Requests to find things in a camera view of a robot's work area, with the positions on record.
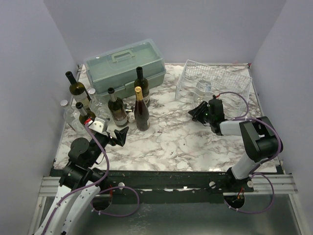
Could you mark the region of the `clear bottle black gold cap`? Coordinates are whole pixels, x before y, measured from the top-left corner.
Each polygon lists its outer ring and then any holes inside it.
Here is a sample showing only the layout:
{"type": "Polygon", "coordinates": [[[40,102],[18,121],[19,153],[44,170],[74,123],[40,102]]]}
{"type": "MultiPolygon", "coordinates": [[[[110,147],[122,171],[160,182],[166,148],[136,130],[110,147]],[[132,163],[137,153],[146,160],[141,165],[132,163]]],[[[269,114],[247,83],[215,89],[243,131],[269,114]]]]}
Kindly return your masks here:
{"type": "Polygon", "coordinates": [[[196,83],[194,93],[192,95],[192,104],[194,108],[199,106],[203,101],[208,103],[209,100],[213,99],[214,94],[211,92],[211,88],[211,83],[206,80],[201,79],[196,83]]]}

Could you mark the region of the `red wine bottle gold cap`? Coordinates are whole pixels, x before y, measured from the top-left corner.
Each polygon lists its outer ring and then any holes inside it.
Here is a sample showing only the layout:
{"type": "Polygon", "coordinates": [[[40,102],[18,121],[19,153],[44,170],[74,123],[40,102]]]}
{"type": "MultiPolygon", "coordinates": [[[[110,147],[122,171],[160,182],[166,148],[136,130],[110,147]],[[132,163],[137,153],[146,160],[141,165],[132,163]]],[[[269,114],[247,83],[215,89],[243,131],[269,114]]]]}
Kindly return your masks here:
{"type": "Polygon", "coordinates": [[[135,123],[140,131],[146,131],[150,127],[150,116],[149,110],[147,105],[143,99],[142,89],[140,86],[135,87],[135,109],[134,109],[134,116],[135,116],[135,123]]]}

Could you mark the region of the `white wire wine rack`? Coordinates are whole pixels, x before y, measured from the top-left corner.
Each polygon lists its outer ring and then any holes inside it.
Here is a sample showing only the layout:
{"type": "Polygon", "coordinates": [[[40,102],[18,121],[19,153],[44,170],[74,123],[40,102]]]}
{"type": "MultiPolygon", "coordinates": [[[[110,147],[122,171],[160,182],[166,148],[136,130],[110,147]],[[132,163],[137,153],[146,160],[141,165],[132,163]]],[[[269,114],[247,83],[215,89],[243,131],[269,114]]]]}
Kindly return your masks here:
{"type": "Polygon", "coordinates": [[[223,102],[227,119],[246,113],[245,101],[249,100],[252,78],[244,75],[241,69],[230,66],[211,66],[187,60],[176,86],[175,100],[192,105],[192,95],[199,80],[211,83],[211,92],[223,102]]]}

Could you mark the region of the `dark bottle tan label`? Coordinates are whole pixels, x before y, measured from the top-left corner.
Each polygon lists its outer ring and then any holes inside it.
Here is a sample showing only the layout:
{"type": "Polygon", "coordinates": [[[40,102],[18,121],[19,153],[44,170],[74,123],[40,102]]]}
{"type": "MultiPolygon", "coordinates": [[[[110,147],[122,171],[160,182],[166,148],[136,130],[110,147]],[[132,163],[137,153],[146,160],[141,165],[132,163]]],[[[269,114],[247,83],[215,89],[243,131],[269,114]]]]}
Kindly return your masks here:
{"type": "Polygon", "coordinates": [[[86,123],[89,123],[90,121],[94,121],[96,118],[96,115],[92,111],[88,111],[82,102],[77,102],[75,104],[76,109],[79,111],[79,121],[80,123],[85,127],[86,123]]]}

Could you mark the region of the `green bottle silver neck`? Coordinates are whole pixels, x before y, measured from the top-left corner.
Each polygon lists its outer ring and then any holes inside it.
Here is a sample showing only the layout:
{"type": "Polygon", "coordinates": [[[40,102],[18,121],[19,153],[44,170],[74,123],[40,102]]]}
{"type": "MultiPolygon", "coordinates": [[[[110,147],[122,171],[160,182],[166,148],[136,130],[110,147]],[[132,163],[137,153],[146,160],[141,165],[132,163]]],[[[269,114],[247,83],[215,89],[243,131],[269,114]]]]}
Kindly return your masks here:
{"type": "Polygon", "coordinates": [[[116,96],[114,88],[108,88],[110,99],[108,101],[108,108],[112,115],[116,126],[124,127],[128,123],[128,116],[125,111],[123,100],[116,96]]]}

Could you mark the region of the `clear bottle white cap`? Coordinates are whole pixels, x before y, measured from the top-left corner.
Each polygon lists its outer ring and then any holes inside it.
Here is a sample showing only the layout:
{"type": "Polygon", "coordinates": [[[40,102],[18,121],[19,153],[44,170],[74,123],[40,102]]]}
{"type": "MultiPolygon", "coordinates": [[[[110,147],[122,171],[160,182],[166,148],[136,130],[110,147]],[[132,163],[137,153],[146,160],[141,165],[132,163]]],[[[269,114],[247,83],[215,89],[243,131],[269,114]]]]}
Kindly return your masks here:
{"type": "Polygon", "coordinates": [[[88,93],[91,97],[90,101],[90,109],[96,117],[102,118],[102,119],[107,119],[108,121],[111,120],[111,113],[108,108],[108,103],[107,101],[99,96],[94,88],[90,88],[88,90],[88,93]]]}

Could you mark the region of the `clear bottle silver cap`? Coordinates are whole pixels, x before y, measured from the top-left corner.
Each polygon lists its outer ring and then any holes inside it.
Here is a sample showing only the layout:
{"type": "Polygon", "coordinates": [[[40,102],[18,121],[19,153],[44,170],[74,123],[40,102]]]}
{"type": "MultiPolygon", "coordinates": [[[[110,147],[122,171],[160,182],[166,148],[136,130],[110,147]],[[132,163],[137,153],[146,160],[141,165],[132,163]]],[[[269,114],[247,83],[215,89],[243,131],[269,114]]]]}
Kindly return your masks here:
{"type": "Polygon", "coordinates": [[[79,121],[79,112],[76,111],[67,100],[60,102],[61,107],[64,109],[64,120],[65,122],[78,134],[84,134],[85,128],[79,121]]]}

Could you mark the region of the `green wine bottle white label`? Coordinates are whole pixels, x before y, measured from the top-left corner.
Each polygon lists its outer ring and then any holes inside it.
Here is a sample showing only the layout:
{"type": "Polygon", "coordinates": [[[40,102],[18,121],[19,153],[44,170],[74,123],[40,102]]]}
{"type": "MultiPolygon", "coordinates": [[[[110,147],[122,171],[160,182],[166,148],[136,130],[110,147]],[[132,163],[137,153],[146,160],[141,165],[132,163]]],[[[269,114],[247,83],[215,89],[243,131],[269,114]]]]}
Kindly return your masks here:
{"type": "Polygon", "coordinates": [[[67,71],[65,76],[70,82],[69,91],[76,102],[81,102],[86,109],[90,109],[91,98],[83,83],[77,81],[71,71],[67,71]]]}

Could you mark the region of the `green bottle cream label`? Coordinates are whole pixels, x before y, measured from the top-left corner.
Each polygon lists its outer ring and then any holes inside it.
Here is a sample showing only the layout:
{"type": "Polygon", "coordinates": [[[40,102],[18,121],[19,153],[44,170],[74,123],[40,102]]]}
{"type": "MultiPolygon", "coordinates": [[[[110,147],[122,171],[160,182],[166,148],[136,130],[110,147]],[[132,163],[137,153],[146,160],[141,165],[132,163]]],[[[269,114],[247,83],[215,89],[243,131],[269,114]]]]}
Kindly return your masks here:
{"type": "Polygon", "coordinates": [[[143,100],[145,101],[147,107],[150,106],[150,89],[149,83],[146,78],[143,76],[143,68],[136,68],[137,79],[134,81],[134,87],[140,86],[142,89],[143,100]]]}

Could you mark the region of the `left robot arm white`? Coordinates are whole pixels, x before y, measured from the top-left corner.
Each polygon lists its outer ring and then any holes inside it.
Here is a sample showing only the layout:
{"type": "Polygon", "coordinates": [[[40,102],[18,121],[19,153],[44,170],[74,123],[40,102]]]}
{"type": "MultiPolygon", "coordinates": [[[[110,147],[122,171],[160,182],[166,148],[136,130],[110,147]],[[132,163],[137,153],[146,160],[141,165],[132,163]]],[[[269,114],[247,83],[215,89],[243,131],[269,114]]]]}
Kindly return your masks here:
{"type": "Polygon", "coordinates": [[[111,186],[106,172],[93,165],[106,145],[123,146],[129,127],[115,130],[115,137],[108,132],[95,134],[93,140],[76,138],[68,153],[69,162],[62,170],[55,199],[37,235],[68,235],[97,193],[104,193],[111,186]]]}

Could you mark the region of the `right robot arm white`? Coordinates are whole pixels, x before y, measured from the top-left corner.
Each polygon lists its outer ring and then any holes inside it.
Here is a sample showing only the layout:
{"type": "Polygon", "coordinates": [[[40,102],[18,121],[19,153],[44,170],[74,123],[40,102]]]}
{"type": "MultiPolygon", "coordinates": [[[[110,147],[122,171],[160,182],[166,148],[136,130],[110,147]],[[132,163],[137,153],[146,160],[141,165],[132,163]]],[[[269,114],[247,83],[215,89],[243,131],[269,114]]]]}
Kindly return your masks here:
{"type": "Polygon", "coordinates": [[[265,162],[275,158],[283,150],[283,143],[267,116],[259,118],[226,119],[223,102],[220,99],[203,101],[188,112],[193,121],[209,126],[219,136],[240,136],[245,153],[240,160],[227,171],[225,187],[235,192],[265,162]]]}

